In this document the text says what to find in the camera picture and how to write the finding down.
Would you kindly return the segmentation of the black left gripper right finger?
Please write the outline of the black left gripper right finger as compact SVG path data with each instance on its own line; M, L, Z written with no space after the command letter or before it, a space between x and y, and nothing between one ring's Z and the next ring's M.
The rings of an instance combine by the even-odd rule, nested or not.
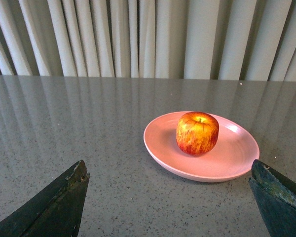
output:
M249 185L272 237L296 237L296 183L254 160Z

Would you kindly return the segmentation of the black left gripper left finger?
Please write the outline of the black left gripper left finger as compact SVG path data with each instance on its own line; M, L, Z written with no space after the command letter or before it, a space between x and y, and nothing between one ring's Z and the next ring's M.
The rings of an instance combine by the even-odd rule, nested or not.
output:
M79 160L0 221L0 237L76 237L90 174Z

